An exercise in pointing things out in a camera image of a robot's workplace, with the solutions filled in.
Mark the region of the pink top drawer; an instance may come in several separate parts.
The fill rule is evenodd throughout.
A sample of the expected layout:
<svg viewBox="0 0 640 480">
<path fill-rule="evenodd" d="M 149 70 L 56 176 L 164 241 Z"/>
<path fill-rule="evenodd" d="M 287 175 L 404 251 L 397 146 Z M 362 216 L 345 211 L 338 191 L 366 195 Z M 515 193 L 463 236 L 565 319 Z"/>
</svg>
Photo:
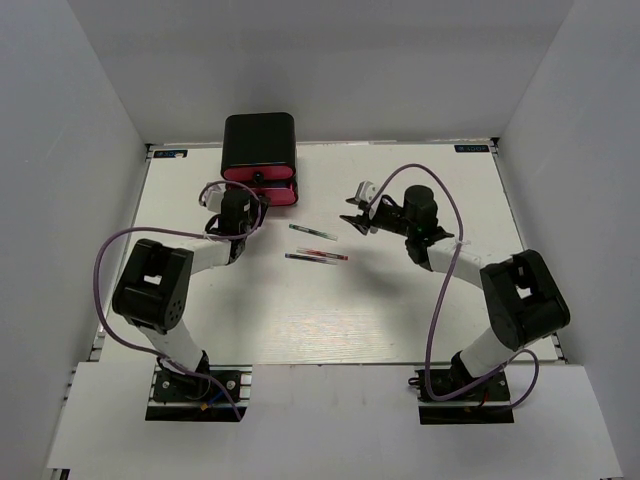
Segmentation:
<svg viewBox="0 0 640 480">
<path fill-rule="evenodd" d="M 285 181 L 295 175 L 295 170 L 282 165 L 267 165 L 258 167 L 235 167 L 221 172 L 222 177 L 228 181 L 240 183 L 265 183 Z"/>
</svg>

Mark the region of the pink drawer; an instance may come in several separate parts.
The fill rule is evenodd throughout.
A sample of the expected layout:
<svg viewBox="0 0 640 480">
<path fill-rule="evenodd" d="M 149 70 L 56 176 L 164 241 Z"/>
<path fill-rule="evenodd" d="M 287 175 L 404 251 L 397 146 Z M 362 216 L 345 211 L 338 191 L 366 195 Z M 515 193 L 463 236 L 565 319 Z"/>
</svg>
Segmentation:
<svg viewBox="0 0 640 480">
<path fill-rule="evenodd" d="M 265 183 L 285 181 L 295 175 L 295 170 L 282 165 L 267 165 L 258 167 L 235 167 L 221 172 L 222 177 L 228 181 L 240 183 Z"/>
<path fill-rule="evenodd" d="M 252 190 L 268 197 L 272 207 L 292 206 L 298 202 L 297 187 L 293 183 L 255 186 Z"/>
</svg>

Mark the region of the green pen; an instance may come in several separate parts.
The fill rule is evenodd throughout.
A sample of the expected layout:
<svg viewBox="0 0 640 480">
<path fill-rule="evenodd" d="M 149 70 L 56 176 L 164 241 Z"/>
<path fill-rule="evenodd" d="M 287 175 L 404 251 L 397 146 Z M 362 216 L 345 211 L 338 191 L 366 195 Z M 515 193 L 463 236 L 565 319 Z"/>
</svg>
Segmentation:
<svg viewBox="0 0 640 480">
<path fill-rule="evenodd" d="M 323 231 L 319 231 L 313 228 L 309 228 L 309 227 L 305 227 L 305 226 L 301 226 L 301 225 L 296 225 L 296 224 L 289 224 L 288 225 L 289 229 L 296 231 L 296 232 L 300 232 L 300 233 L 304 233 L 307 235 L 312 235 L 315 237 L 319 237 L 319 238 L 323 238 L 326 240 L 330 240 L 330 241 L 337 241 L 338 237 L 336 235 L 327 233 L 327 232 L 323 232 Z"/>
</svg>

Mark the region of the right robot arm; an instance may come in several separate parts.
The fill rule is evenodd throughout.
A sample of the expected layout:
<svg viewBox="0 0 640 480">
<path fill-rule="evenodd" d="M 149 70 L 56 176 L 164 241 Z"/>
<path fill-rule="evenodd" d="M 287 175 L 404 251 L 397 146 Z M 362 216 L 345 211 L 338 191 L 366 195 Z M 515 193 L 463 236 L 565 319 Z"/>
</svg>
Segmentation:
<svg viewBox="0 0 640 480">
<path fill-rule="evenodd" d="M 419 267 L 479 288 L 490 327 L 451 359 L 448 382 L 432 389 L 432 397 L 456 392 L 472 399 L 488 379 L 529 345 L 566 327 L 570 311 L 542 255 L 524 250 L 494 262 L 466 250 L 461 240 L 439 225 L 433 191 L 422 185 L 405 190 L 402 204 L 381 195 L 369 181 L 348 199 L 361 211 L 342 220 L 367 235 L 377 230 L 405 238 L 409 258 Z"/>
</svg>

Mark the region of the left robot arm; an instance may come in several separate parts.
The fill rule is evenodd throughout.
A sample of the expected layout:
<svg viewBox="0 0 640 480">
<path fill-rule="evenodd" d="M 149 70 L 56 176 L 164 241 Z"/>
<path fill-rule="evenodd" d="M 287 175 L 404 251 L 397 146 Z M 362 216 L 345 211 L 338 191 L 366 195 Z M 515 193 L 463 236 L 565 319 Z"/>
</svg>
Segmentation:
<svg viewBox="0 0 640 480">
<path fill-rule="evenodd" d="M 136 242 L 112 297 L 112 310 L 140 331 L 160 364 L 178 373 L 177 387 L 199 399 L 211 387 L 208 356 L 183 320 L 191 277 L 233 264 L 244 252 L 246 235 L 262 224 L 270 201 L 242 189 L 221 197 L 205 227 L 215 239 L 192 239 L 180 247 L 141 239 Z"/>
</svg>

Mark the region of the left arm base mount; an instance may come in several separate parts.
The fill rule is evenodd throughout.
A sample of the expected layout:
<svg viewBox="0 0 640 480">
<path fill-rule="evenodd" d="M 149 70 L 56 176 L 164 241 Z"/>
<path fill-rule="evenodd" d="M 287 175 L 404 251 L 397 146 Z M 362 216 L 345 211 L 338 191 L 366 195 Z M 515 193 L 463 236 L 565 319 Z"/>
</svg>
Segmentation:
<svg viewBox="0 0 640 480">
<path fill-rule="evenodd" d="M 211 366 L 210 375 L 229 392 L 240 417 L 225 394 L 208 380 L 155 368 L 145 420 L 151 422 L 233 423 L 244 416 L 250 400 L 251 366 Z"/>
</svg>

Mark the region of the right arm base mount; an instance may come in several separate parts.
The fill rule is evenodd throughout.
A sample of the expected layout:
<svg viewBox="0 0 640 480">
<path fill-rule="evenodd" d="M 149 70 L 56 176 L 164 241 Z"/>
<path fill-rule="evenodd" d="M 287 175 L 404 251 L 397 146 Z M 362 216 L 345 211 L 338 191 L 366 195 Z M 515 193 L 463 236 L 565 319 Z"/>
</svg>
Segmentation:
<svg viewBox="0 0 640 480">
<path fill-rule="evenodd" d="M 415 371 L 408 379 L 408 386 L 417 394 L 421 425 L 498 425 L 514 422 L 511 394 L 503 372 L 447 401 L 436 401 L 428 395 L 423 369 Z"/>
</svg>

